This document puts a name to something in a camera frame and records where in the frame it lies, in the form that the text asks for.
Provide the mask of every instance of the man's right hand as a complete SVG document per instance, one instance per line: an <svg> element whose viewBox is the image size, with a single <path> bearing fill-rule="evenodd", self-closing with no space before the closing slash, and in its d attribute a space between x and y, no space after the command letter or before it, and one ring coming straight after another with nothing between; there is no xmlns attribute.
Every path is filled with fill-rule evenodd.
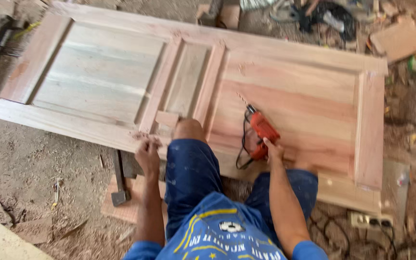
<svg viewBox="0 0 416 260"><path fill-rule="evenodd" d="M283 161L283 154L285 153L284 149L280 145L274 145L269 141L269 139L264 138L264 143L267 145L269 153L268 153L268 160L267 162L269 165L272 165L273 163L281 163Z"/></svg>
<svg viewBox="0 0 416 260"><path fill-rule="evenodd" d="M161 146L159 139L150 137L142 140L141 146L134 155L137 163L148 180L158 180L160 174L160 157L157 153Z"/></svg>

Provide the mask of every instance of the raised door panel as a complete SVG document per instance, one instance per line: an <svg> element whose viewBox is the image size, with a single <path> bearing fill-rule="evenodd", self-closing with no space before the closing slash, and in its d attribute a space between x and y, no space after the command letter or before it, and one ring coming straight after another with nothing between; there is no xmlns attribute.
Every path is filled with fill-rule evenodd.
<svg viewBox="0 0 416 260"><path fill-rule="evenodd" d="M74 23L32 104L133 127L165 42Z"/></svg>

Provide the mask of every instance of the hammer head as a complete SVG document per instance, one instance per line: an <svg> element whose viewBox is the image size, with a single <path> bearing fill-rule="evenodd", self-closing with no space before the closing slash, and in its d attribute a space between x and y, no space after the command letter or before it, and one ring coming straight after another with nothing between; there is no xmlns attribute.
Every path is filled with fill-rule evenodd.
<svg viewBox="0 0 416 260"><path fill-rule="evenodd" d="M129 191L120 191L120 192L113 192L112 193L112 203L114 207L118 207L119 205L125 203L131 198Z"/></svg>

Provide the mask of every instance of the power strip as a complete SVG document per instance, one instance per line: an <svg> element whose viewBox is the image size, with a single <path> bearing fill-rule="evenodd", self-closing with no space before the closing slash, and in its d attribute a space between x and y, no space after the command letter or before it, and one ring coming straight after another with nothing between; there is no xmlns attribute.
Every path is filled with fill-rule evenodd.
<svg viewBox="0 0 416 260"><path fill-rule="evenodd" d="M351 211L348 213L348 218L355 228L380 229L380 227L390 228L393 225L393 218L389 215L372 216Z"/></svg>

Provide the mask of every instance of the hammer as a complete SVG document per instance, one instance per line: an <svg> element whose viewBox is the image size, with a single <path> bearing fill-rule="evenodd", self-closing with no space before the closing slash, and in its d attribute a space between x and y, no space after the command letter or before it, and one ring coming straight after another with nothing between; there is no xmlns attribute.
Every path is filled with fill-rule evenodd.
<svg viewBox="0 0 416 260"><path fill-rule="evenodd" d="M130 192L124 188L123 161L119 150L115 150L113 153L113 165L117 177L118 192L112 193L112 203L114 207L118 207L131 198Z"/></svg>

